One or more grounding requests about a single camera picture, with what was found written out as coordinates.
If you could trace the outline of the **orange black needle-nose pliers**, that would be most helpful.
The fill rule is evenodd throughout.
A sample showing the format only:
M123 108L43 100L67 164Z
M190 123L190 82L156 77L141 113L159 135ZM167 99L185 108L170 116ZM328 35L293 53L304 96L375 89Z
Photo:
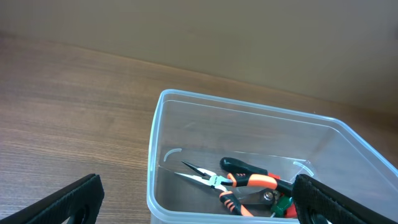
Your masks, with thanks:
M228 187L262 187L276 190L288 197L292 195L291 183L275 179L268 175L229 173L226 177L223 177L192 163L185 161L183 163L195 171L197 175L188 175L179 172L177 175L218 192L220 202L233 215L251 217L252 213L238 200L233 191L228 190Z

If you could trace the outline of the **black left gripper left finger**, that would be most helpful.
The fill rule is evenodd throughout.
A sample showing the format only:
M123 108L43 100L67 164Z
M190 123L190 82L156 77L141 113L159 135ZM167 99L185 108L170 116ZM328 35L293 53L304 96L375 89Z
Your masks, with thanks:
M1 224L95 224L104 199L98 174L88 174L1 220Z

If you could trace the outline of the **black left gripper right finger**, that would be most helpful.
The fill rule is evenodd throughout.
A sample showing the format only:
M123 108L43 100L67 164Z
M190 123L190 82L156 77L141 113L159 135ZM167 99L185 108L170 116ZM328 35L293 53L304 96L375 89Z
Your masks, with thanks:
M306 174L296 176L292 198L301 224L397 224Z

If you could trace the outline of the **green handled screwdriver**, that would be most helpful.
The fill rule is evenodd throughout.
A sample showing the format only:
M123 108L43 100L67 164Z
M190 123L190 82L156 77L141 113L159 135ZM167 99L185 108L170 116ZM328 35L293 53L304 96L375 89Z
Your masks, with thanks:
M293 199L292 197L288 196L281 196L276 204L271 206L271 218L272 217L277 217L277 218L284 218L285 217L285 212L287 209L293 204Z

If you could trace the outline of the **red handled cutters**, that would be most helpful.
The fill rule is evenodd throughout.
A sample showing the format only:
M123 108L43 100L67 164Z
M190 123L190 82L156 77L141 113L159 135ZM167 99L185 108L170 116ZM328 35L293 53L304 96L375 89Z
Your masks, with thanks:
M266 213L269 213L271 216L271 206L276 204L278 199L284 195L285 194L276 190L263 189L256 193L239 196L238 200L245 206L259 208L260 210L265 209ZM284 218L297 218L297 212L294 203L287 209Z

